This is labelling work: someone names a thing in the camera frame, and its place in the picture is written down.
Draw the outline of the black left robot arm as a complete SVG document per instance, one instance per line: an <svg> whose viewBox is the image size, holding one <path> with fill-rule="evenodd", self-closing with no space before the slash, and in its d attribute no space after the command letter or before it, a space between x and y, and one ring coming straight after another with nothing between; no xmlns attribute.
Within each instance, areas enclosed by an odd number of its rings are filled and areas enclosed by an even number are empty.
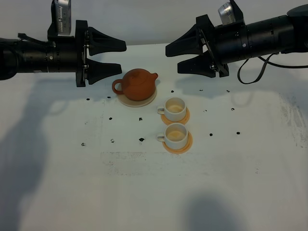
<svg viewBox="0 0 308 231"><path fill-rule="evenodd" d="M75 73L76 86L85 87L122 72L120 64L100 63L88 55L126 49L125 41L89 27L84 20L76 21L74 36L58 36L49 28L48 41L40 41L20 33L18 39L0 40L0 78L7 80L17 73Z"/></svg>

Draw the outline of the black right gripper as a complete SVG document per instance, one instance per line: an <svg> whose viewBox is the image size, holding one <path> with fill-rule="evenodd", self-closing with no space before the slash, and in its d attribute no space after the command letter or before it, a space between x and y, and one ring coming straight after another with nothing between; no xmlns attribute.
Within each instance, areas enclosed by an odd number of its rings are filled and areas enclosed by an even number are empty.
<svg viewBox="0 0 308 231"><path fill-rule="evenodd" d="M245 59L248 35L244 15L235 1L229 2L233 6L234 23L214 26L208 15L202 15L196 18L196 24L188 32L166 45L166 57L198 55L178 63L179 74L214 78L218 73L220 77L226 77L229 63Z"/></svg>

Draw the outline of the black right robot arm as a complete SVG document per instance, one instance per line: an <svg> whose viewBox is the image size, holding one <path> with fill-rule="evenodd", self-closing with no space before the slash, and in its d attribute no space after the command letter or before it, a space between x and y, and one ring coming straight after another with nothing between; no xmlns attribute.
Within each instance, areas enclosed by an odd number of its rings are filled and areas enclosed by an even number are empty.
<svg viewBox="0 0 308 231"><path fill-rule="evenodd" d="M223 4L218 13L221 25L213 26L206 14L199 16L188 32L166 46L167 57L196 56L178 63L179 74L227 77L229 63L268 54L308 51L307 5L248 25L233 0Z"/></svg>

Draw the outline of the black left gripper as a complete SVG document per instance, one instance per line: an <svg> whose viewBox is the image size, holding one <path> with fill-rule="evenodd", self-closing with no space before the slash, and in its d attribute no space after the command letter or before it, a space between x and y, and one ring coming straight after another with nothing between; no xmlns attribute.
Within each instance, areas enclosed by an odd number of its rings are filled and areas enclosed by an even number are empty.
<svg viewBox="0 0 308 231"><path fill-rule="evenodd" d="M127 50L126 42L101 33L93 27L88 28L85 20L76 21L74 36L59 36L55 22L48 29L48 42L52 44L47 48L48 72L69 72L76 74L76 86L85 87L85 68L89 85L107 77L122 73L120 64L100 63L87 59L86 65L86 35L89 32L89 55L94 56L105 52L124 52Z"/></svg>

